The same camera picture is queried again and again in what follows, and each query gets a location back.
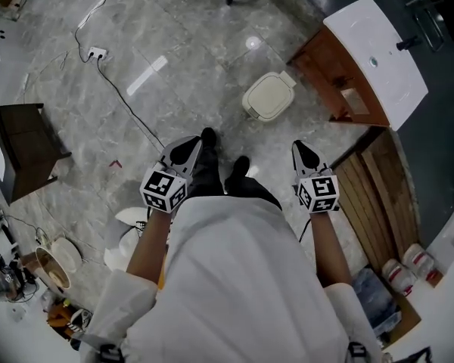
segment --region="marble floor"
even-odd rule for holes
[[[5,207],[17,218],[64,234],[86,262],[67,295],[93,309],[110,273],[102,261],[102,233],[122,208],[141,206],[139,182],[158,159],[150,132],[100,76],[95,60],[79,59],[74,32],[101,0],[28,0],[19,23],[33,53],[25,93],[17,101],[43,102],[44,114],[73,155],[54,169],[59,181]],[[131,108],[163,144],[212,126],[220,136],[225,177],[241,154],[252,173],[281,202],[299,235],[306,213],[292,191],[291,144],[305,139],[332,162],[365,131],[328,123],[314,89],[285,65],[320,25],[316,15],[292,17],[273,0],[107,0],[78,31],[82,58],[91,46],[108,50],[100,63]],[[297,81],[294,103],[273,123],[247,116],[242,95],[260,76],[287,70]],[[133,93],[130,85],[148,78]],[[121,167],[110,164],[118,160]],[[332,215],[352,271],[366,258],[342,212]],[[11,220],[23,252],[35,248],[34,230]],[[303,239],[313,260],[310,231]]]

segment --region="electrical cable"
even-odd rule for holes
[[[79,58],[81,59],[81,62],[83,62],[84,64],[87,64],[90,60],[91,60],[91,57],[92,55],[89,55],[89,57],[84,60],[82,59],[82,55],[81,55],[81,44],[79,43],[79,40],[77,38],[77,33],[79,32],[80,29],[82,29],[86,23],[88,22],[89,18],[99,9],[101,8],[104,4],[106,4],[106,1],[107,0],[104,0],[100,5],[98,5],[96,8],[94,8],[91,12],[89,12],[87,18],[84,20],[84,23],[82,23],[80,26],[77,27],[76,31],[74,32],[74,39],[76,40],[77,42],[77,46],[79,47]]]
[[[25,299],[25,294],[23,295],[24,298],[21,300],[21,301],[11,301],[11,300],[8,300],[8,302],[10,303],[27,303],[28,301],[30,301],[31,299],[33,299],[33,297],[36,295],[37,293],[37,290],[39,290],[39,284],[35,283],[36,284],[36,289],[32,292],[32,293],[29,293],[27,294],[27,296],[30,296],[28,299]]]
[[[148,132],[154,137],[154,139],[157,141],[157,143],[164,149],[165,146],[163,145],[163,143],[160,141],[160,139],[151,131],[150,128],[148,128],[148,126],[143,122],[143,120],[141,118],[139,118],[139,116],[133,111],[133,109],[128,105],[128,103],[126,102],[126,100],[124,99],[124,97],[121,95],[120,93],[120,90],[116,87],[116,85],[114,85],[114,83],[112,83],[110,81],[109,78],[106,77],[106,75],[101,71],[101,68],[99,67],[99,60],[101,58],[99,57],[98,58],[98,72],[102,75],[102,77],[104,79],[106,79],[111,86],[113,86],[114,90],[116,90],[116,93],[120,96],[121,98],[121,101],[126,105],[126,107],[128,108],[129,112],[146,128],[146,130],[148,130]],[[148,135],[146,135],[146,138],[153,144],[153,146],[158,150],[158,152],[160,152],[160,150],[156,147],[155,143],[149,138]]]
[[[303,232],[301,233],[301,236],[300,236],[300,243],[301,243],[301,241],[303,240],[303,237],[304,237],[304,235],[305,235],[305,233],[306,233],[306,230],[307,230],[308,225],[309,225],[310,222],[311,222],[311,219],[308,219],[308,222],[306,222],[306,224],[304,225]]]
[[[71,48],[70,50],[67,50],[67,51],[63,51],[61,52],[59,55],[55,56],[52,60],[50,60],[46,65],[45,67],[39,71],[39,74],[37,74],[37,77],[32,81],[32,83],[28,84],[26,83],[25,84],[25,88],[23,88],[23,94],[22,94],[22,102],[23,104],[25,104],[25,94],[30,90],[30,88],[33,86],[34,83],[36,83],[37,79],[39,79],[39,77],[42,75],[42,73],[45,71],[45,69],[47,69],[47,67],[49,67],[51,65],[52,62],[54,62],[56,59],[58,59],[61,55],[64,55],[64,59],[62,60],[61,64],[59,65],[59,70],[62,70],[66,64],[66,59],[67,57],[69,56],[69,53],[72,51],[72,50],[76,50],[77,47],[74,47],[74,48]]]
[[[31,225],[30,223],[27,223],[27,222],[25,222],[25,221],[22,220],[22,219],[15,218],[15,217],[12,216],[12,215],[3,215],[3,217],[4,217],[4,219],[5,219],[5,221],[7,222],[8,225],[10,225],[10,224],[8,223],[8,221],[7,221],[6,218],[12,218],[12,219],[15,219],[16,221],[22,222],[23,224],[25,224],[25,225],[27,225],[27,226],[30,226],[31,228],[35,229],[35,230],[36,230],[36,238],[39,237],[39,230],[42,231],[42,232],[44,233],[44,235],[47,237],[47,240],[50,242],[50,240],[48,239],[48,235],[47,235],[47,233],[44,231],[43,228],[38,227],[38,226],[36,227],[36,226],[34,226],[34,225]]]

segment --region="wooden pallet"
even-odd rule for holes
[[[388,259],[401,259],[418,242],[409,185],[390,133],[369,133],[334,172],[341,208],[370,264],[380,273]]]

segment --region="floor outlet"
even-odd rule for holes
[[[107,56],[107,51],[104,50],[103,48],[97,48],[97,47],[91,47],[89,49],[89,53],[88,53],[88,57],[95,57],[95,58],[99,58],[101,57],[101,59],[105,59]]]

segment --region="plastic bottle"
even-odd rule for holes
[[[419,244],[413,244],[407,249],[402,263],[422,280],[429,281],[437,274],[434,259]]]
[[[389,259],[381,273],[396,292],[404,296],[412,292],[414,278],[410,271],[396,259]]]

